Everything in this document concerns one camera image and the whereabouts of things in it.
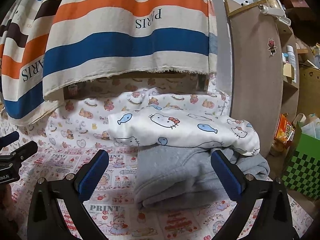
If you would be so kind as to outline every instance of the wooden cabinet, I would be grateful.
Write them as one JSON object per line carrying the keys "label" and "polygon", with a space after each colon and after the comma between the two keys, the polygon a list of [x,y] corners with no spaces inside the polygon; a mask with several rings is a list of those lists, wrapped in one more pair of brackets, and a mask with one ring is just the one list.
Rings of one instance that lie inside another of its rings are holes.
{"label": "wooden cabinet", "polygon": [[[249,121],[260,138],[260,153],[269,153],[280,113],[293,121],[299,97],[299,65],[291,28],[264,15],[258,8],[266,1],[237,6],[225,0],[233,43],[234,82],[231,117]],[[268,46],[273,40],[276,53]],[[283,75],[282,51],[293,46],[297,59],[297,83]]]}

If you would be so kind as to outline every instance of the checkered pattern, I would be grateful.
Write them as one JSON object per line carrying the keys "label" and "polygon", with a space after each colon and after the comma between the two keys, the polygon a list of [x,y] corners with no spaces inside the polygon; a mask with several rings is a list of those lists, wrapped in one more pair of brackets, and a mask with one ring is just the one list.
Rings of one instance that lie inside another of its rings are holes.
{"label": "checkered pattern", "polygon": [[320,160],[295,151],[282,180],[286,187],[317,199],[320,196]]}

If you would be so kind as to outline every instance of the sticker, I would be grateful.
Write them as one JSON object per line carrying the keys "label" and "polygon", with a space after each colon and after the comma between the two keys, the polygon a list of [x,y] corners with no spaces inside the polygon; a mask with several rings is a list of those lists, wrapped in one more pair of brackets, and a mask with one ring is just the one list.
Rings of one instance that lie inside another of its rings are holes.
{"label": "sticker", "polygon": [[273,40],[273,38],[269,39],[268,46],[269,46],[268,50],[270,50],[271,55],[273,56],[274,54],[276,54],[277,47],[275,47],[276,45],[275,45],[275,41]]}

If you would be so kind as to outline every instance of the bed sheet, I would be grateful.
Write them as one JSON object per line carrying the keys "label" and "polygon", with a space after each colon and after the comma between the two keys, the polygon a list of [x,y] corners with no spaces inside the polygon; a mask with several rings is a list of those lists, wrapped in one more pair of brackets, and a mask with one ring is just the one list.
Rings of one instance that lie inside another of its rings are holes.
{"label": "bed sheet", "polygon": [[[17,130],[20,139],[5,147],[1,154],[9,154],[30,140],[38,143],[39,151],[23,162],[21,180],[12,184],[13,217],[20,225],[19,234],[26,239],[28,209],[36,180],[62,179],[77,172],[90,161],[99,149],[109,152],[110,163],[92,198],[85,206],[99,228],[109,239],[200,239],[210,240],[221,228],[236,205],[224,200],[211,205],[180,212],[138,211],[133,203],[138,148],[116,147],[107,131],[108,115],[119,111],[140,109],[149,104],[188,110],[205,110],[207,115],[228,114],[230,97],[216,90],[216,77],[210,79],[208,94],[191,92],[194,80],[183,79],[113,79],[90,82],[90,92],[81,100],[67,100],[65,104],[33,125],[18,127],[0,119],[0,135]],[[241,236],[245,236],[256,217],[257,201]],[[290,198],[294,226],[301,235],[312,219]],[[64,218],[72,234],[79,237],[68,212],[60,202]]]}

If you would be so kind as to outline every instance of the dark brown stripe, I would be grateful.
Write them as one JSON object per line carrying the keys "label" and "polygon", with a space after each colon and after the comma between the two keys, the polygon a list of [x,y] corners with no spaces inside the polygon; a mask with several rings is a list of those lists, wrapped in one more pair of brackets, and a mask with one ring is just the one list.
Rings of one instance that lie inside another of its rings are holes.
{"label": "dark brown stripe", "polygon": [[57,13],[58,7],[61,3],[61,0],[47,0],[44,1],[35,17],[35,20],[45,16],[54,16]]}
{"label": "dark brown stripe", "polygon": [[0,26],[0,37],[2,37],[3,33],[9,29],[11,21],[12,21],[12,19],[9,19],[9,21],[7,22],[7,25]]}
{"label": "dark brown stripe", "polygon": [[13,39],[20,48],[24,48],[27,43],[28,35],[21,33],[18,24],[11,23],[8,29],[7,38]]}

